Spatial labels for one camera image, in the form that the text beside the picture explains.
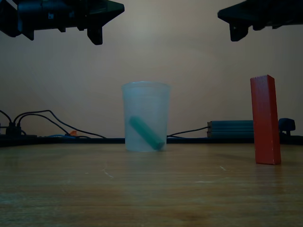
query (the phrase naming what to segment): black robot arm part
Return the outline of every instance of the black robot arm part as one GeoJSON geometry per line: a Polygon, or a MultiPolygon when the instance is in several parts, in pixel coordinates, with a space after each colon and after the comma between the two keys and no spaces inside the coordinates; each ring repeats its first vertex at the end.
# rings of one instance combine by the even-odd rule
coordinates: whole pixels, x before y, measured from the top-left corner
{"type": "Polygon", "coordinates": [[[35,30],[67,27],[87,29],[95,45],[101,45],[102,27],[124,12],[124,5],[109,0],[13,0],[17,10],[0,0],[0,31],[34,40],[35,30]]]}
{"type": "Polygon", "coordinates": [[[230,24],[231,40],[236,42],[248,34],[250,26],[259,31],[303,24],[303,0],[246,0],[220,10],[218,18],[230,24]]]}

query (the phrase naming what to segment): wooden table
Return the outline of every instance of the wooden table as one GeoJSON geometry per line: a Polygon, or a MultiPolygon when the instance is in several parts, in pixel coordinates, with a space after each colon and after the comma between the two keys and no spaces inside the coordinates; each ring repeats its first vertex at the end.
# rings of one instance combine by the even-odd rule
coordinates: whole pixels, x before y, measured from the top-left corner
{"type": "Polygon", "coordinates": [[[281,150],[267,166],[253,144],[0,148],[0,226],[302,226],[303,147],[281,150]]]}

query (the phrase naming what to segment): plastic cup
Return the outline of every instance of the plastic cup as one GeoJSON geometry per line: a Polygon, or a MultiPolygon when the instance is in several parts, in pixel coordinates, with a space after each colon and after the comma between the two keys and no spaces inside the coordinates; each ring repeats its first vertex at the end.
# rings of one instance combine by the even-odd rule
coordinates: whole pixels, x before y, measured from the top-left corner
{"type": "Polygon", "coordinates": [[[170,87],[141,81],[123,85],[122,91],[126,149],[139,152],[164,150],[170,87]]]}

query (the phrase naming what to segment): red wooden block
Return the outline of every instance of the red wooden block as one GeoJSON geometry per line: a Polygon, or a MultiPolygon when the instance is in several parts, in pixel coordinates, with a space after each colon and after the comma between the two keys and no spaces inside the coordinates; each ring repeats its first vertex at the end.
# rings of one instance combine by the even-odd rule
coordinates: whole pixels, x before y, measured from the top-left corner
{"type": "Polygon", "coordinates": [[[275,79],[269,75],[250,79],[256,163],[281,163],[275,79]]]}

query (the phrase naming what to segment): wall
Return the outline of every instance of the wall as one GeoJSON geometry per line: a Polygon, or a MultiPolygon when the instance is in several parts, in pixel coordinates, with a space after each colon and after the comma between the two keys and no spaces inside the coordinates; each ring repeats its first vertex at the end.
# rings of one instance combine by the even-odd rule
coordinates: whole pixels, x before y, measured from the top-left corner
{"type": "MultiPolygon", "coordinates": [[[[121,86],[152,80],[172,86],[169,133],[211,120],[252,119],[250,78],[276,79],[278,115],[303,135],[302,26],[250,31],[237,43],[220,9],[238,0],[120,0],[125,13],[104,27],[104,44],[86,32],[35,32],[35,40],[0,34],[0,108],[11,116],[51,109],[63,121],[123,137],[121,86]]],[[[0,115],[1,125],[7,121],[0,115]]],[[[61,133],[28,117],[29,134],[61,133]]],[[[187,136],[206,136],[194,132],[187,136]]]]}

